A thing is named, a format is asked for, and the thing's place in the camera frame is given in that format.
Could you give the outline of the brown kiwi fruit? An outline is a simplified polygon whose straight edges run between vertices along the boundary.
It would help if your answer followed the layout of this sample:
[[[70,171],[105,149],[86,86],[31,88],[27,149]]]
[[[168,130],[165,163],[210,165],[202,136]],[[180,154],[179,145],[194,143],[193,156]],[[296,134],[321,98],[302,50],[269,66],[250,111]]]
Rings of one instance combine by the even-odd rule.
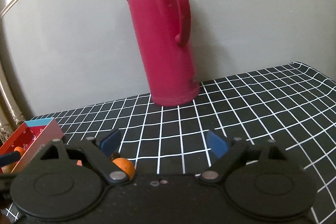
[[[4,174],[10,174],[16,166],[16,162],[12,162],[8,165],[2,166],[1,170]]]

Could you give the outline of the small orange fruit in box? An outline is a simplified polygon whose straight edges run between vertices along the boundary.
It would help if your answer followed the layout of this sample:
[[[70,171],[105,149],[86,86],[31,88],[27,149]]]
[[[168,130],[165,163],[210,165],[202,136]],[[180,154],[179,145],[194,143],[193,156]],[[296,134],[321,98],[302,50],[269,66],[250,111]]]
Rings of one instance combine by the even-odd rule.
[[[25,149],[22,147],[15,147],[14,151],[19,152],[20,156],[23,156],[25,154]]]

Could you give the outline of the dark passion fruit near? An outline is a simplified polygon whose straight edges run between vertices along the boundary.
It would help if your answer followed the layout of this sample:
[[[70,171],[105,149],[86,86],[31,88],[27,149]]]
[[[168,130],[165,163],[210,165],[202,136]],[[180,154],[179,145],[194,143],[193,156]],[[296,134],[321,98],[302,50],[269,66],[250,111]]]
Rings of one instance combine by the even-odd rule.
[[[110,156],[110,160],[114,161],[115,159],[120,158],[120,154],[118,152],[114,152],[111,156]]]

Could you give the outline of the tangerine behind left finger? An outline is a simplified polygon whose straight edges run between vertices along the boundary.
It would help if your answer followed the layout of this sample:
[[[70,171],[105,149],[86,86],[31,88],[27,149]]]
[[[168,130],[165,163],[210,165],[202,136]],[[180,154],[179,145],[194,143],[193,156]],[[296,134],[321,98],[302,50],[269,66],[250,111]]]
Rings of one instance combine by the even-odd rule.
[[[130,178],[130,180],[134,179],[135,176],[135,167],[133,163],[123,157],[119,157],[117,159],[112,160],[112,162],[118,166],[122,171],[124,171]]]

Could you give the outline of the red cardboard box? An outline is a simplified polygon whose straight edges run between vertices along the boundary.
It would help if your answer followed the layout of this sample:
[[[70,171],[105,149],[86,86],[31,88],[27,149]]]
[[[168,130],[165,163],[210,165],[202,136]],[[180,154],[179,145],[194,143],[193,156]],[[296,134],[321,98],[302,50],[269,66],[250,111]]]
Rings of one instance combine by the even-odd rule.
[[[11,173],[21,171],[30,160],[50,141],[62,139],[64,133],[54,118],[35,119],[23,122],[1,146],[1,155],[14,152],[15,147],[25,149]]]

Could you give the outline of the black white grid tablecloth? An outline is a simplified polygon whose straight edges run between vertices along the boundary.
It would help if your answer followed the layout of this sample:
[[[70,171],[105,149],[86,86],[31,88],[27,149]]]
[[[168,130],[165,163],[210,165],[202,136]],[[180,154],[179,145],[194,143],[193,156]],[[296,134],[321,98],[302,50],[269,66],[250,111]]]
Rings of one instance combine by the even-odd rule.
[[[335,223],[335,82],[298,62],[201,83],[184,106],[148,94],[53,114],[66,141],[122,131],[121,152],[137,170],[197,172],[214,162],[206,131],[252,144],[274,139],[317,181],[312,215]]]

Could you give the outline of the magenta plastic thermos jug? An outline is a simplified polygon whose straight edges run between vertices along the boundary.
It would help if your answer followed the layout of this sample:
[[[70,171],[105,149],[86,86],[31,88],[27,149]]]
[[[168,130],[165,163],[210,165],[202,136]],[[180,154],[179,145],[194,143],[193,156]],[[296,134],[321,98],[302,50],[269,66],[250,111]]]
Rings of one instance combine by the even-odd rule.
[[[127,0],[151,92],[160,106],[178,106],[199,94],[191,49],[189,0]]]

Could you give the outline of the beige metal frame post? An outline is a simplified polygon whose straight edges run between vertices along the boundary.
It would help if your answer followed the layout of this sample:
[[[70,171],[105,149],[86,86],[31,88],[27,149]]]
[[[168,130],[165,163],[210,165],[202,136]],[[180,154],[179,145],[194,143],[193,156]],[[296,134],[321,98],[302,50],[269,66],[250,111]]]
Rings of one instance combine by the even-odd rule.
[[[1,79],[1,143],[5,143],[14,131],[26,120],[9,86],[3,67]]]

